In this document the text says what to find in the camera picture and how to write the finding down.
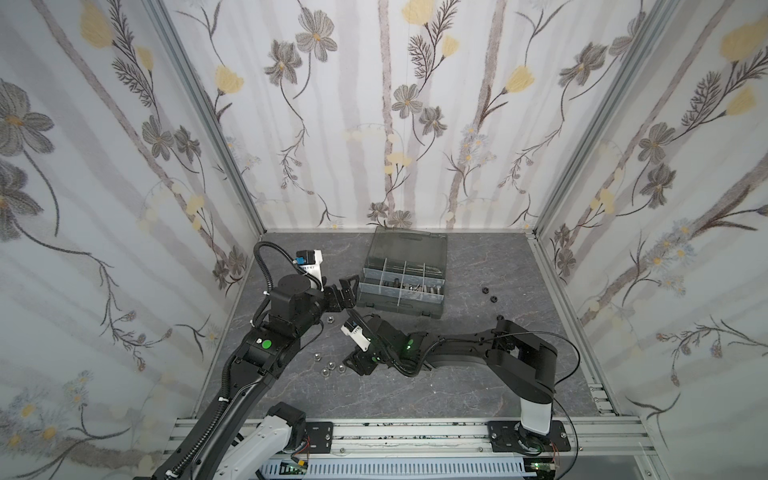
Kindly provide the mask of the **silver nut cluster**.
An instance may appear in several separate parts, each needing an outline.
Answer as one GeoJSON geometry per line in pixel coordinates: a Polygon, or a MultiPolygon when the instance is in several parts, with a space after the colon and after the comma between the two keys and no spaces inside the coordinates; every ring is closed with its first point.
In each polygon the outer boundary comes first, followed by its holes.
{"type": "Polygon", "coordinates": [[[312,354],[312,359],[323,378],[330,378],[334,374],[343,374],[347,370],[344,362],[335,357],[326,357],[316,352],[312,354]]]}

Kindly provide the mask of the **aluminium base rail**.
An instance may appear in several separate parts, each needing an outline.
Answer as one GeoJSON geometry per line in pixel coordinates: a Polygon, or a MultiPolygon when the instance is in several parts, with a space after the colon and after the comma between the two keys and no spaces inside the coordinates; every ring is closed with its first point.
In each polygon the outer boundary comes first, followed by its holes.
{"type": "MultiPolygon", "coordinates": [[[[309,458],[477,457],[497,455],[509,441],[514,418],[310,419],[333,424],[330,451],[309,458]]],[[[636,417],[556,417],[546,445],[560,458],[654,455],[650,436],[636,417]]]]}

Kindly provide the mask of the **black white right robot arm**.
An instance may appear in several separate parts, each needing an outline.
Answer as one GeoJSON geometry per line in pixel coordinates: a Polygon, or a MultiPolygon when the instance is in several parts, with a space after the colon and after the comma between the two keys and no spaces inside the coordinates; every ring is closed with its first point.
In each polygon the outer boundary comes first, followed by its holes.
{"type": "Polygon", "coordinates": [[[520,400],[520,420],[510,434],[493,433],[513,451],[538,456],[552,445],[558,350],[540,334],[505,319],[493,329],[445,336],[404,333],[378,315],[351,310],[341,327],[355,343],[344,365],[368,376],[380,365],[414,378],[422,370],[465,364],[488,367],[520,400]]]}

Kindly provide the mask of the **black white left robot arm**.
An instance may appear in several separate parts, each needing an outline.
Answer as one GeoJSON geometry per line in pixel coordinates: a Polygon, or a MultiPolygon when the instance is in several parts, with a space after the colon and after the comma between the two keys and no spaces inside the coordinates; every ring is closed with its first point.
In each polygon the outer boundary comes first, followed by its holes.
{"type": "Polygon", "coordinates": [[[290,255],[270,241],[253,248],[266,294],[249,332],[222,368],[221,386],[192,430],[149,479],[212,479],[253,407],[301,350],[301,338],[325,313],[351,309],[358,275],[326,283],[319,253],[290,255]]]}

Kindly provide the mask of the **green compartment organizer box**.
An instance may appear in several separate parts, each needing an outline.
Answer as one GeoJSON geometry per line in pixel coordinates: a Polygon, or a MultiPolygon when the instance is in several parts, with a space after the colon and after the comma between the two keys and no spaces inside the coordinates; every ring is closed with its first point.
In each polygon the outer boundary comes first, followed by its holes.
{"type": "Polygon", "coordinates": [[[445,304],[447,253],[445,234],[378,226],[363,265],[357,305],[440,318],[445,304]]]}

